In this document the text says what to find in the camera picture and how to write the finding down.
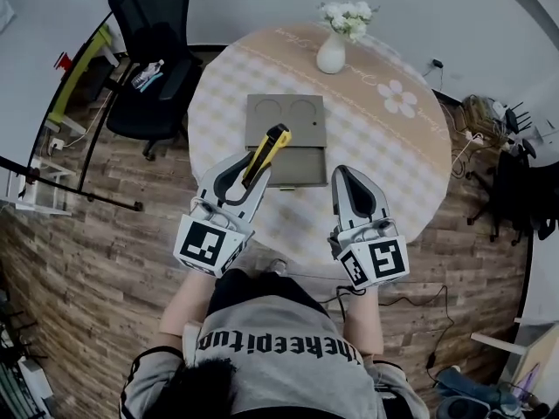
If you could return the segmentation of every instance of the gray t-shirt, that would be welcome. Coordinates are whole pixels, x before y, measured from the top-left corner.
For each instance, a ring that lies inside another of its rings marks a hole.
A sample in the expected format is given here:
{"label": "gray t-shirt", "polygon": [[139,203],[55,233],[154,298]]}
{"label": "gray t-shirt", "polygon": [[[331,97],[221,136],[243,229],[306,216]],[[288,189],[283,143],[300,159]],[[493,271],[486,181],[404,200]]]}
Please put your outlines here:
{"label": "gray t-shirt", "polygon": [[[136,419],[181,363],[181,356],[169,349],[153,351],[135,361],[123,391],[123,405]],[[186,327],[182,357],[189,366],[208,359],[231,360],[237,369],[232,414],[290,406],[348,419],[384,419],[383,398],[397,395],[413,417],[429,417],[399,367],[364,359],[329,317],[276,296],[215,312],[201,330]]]}

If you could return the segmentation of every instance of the white flower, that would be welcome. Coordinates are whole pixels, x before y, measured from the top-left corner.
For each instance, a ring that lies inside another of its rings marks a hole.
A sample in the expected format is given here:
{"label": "white flower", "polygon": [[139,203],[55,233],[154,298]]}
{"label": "white flower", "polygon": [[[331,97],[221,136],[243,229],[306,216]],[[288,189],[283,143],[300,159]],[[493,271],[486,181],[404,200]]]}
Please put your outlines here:
{"label": "white flower", "polygon": [[351,19],[349,21],[349,39],[355,42],[367,33],[367,25],[360,19]]}
{"label": "white flower", "polygon": [[346,14],[349,17],[357,17],[357,8],[352,3],[342,3],[340,5],[340,11],[344,15],[344,17],[347,17],[345,16]]}
{"label": "white flower", "polygon": [[376,89],[386,98],[384,107],[390,113],[397,113],[400,110],[408,118],[416,116],[412,106],[418,103],[418,98],[413,93],[403,92],[402,83],[399,80],[391,80],[389,86],[379,84]]}
{"label": "white flower", "polygon": [[322,17],[330,23],[332,29],[352,42],[366,34],[366,25],[370,22],[372,13],[376,11],[371,11],[366,2],[323,3],[320,9]]}
{"label": "white flower", "polygon": [[370,19],[373,17],[373,11],[370,10],[369,4],[367,2],[357,2],[355,4],[355,8],[357,9],[357,15],[364,19]]}

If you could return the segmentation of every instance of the black chair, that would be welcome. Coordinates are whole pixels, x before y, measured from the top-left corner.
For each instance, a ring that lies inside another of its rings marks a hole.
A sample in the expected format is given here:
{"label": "black chair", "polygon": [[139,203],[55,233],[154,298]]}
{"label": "black chair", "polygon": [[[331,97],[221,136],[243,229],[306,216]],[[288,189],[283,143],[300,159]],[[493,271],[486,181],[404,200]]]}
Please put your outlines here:
{"label": "black chair", "polygon": [[[186,19],[189,0],[108,0],[121,28],[134,67],[123,85],[107,83],[117,95],[107,117],[112,132],[128,138],[146,140],[143,155],[154,160],[151,152],[157,141],[188,134],[183,117],[188,110],[202,75],[202,61],[189,50]],[[163,76],[143,93],[131,81],[149,63],[163,59]]]}
{"label": "black chair", "polygon": [[559,162],[530,168],[532,217],[540,240],[551,235],[559,223]]}
{"label": "black chair", "polygon": [[534,148],[524,141],[524,147],[518,147],[518,155],[512,156],[502,152],[499,156],[497,168],[489,168],[487,173],[493,175],[493,185],[490,185],[477,172],[467,172],[466,179],[474,177],[481,187],[489,194],[489,201],[474,216],[467,219],[468,225],[473,225],[484,213],[493,215],[494,232],[489,237],[494,242],[499,237],[500,221],[508,219],[513,222],[513,228],[518,231],[518,237],[511,242],[515,246],[521,241],[522,234],[532,230],[532,203],[530,177],[528,175],[528,154],[535,158]]}

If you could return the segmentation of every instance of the electrical outlet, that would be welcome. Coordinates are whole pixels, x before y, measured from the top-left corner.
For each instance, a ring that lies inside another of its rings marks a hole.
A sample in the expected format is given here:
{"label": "electrical outlet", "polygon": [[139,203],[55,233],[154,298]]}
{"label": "electrical outlet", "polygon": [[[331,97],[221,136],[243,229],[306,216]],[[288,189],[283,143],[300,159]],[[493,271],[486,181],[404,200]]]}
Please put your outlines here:
{"label": "electrical outlet", "polygon": [[52,154],[53,149],[62,150],[66,142],[60,138],[53,138],[51,144],[49,144],[49,155]]}
{"label": "electrical outlet", "polygon": [[431,60],[431,66],[434,67],[434,68],[443,68],[444,67],[443,63],[436,58],[433,58]]}

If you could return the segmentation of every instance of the yellow utility knife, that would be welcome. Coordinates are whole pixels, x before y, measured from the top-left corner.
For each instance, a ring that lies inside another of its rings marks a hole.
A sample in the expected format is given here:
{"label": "yellow utility knife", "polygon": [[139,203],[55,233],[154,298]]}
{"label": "yellow utility knife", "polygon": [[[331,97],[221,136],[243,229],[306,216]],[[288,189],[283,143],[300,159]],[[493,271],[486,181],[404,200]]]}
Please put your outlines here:
{"label": "yellow utility knife", "polygon": [[248,188],[256,174],[266,166],[281,148],[291,141],[291,131],[285,124],[278,124],[266,132],[243,175],[243,186]]}

